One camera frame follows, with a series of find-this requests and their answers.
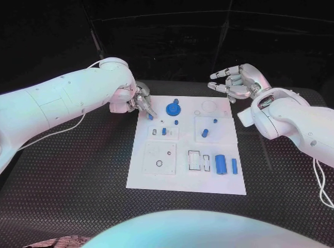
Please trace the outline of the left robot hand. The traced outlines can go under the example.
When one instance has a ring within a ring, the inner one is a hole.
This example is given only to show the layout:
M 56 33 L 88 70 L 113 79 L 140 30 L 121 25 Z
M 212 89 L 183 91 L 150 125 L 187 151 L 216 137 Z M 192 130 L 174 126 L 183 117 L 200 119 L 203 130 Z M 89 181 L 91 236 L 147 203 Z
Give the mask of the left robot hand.
M 146 114 L 146 118 L 153 120 L 157 118 L 157 113 L 151 109 L 151 98 L 150 98 L 150 89 L 147 85 L 136 81 L 137 90 L 133 99 L 130 100 L 130 106 L 133 110 L 138 110 Z

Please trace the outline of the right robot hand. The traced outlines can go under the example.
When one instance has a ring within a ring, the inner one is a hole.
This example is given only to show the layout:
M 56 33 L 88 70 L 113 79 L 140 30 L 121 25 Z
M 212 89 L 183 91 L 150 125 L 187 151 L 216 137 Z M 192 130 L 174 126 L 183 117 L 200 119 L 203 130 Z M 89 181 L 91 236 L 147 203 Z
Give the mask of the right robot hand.
M 261 71 L 251 65 L 228 67 L 210 75 L 210 79 L 225 78 L 225 83 L 209 82 L 208 87 L 228 95 L 231 103 L 255 99 L 272 87 Z

